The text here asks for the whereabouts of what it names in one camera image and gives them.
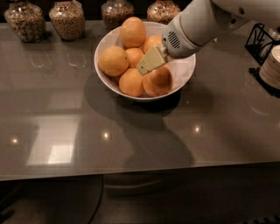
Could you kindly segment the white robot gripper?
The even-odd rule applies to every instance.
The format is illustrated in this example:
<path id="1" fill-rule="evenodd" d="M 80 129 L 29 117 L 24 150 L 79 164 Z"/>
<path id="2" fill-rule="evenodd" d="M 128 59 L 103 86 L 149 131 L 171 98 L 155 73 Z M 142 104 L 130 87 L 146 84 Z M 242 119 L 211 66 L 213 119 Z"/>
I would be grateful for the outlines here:
<path id="1" fill-rule="evenodd" d="M 173 59 L 188 58 L 195 54 L 200 47 L 187 36 L 178 14 L 163 30 L 162 45 L 154 45 L 142 57 L 136 66 L 141 75 L 148 74 L 167 63 L 167 56 Z"/>

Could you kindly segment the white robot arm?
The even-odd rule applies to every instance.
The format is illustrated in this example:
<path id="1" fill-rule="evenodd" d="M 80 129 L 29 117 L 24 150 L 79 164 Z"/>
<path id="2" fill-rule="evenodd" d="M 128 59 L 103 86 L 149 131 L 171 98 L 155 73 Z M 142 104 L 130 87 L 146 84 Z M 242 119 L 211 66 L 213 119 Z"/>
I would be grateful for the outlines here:
<path id="1" fill-rule="evenodd" d="M 192 0 L 162 31 L 136 68 L 147 74 L 170 59 L 192 56 L 209 41 L 256 21 L 273 30 L 280 26 L 280 0 Z"/>

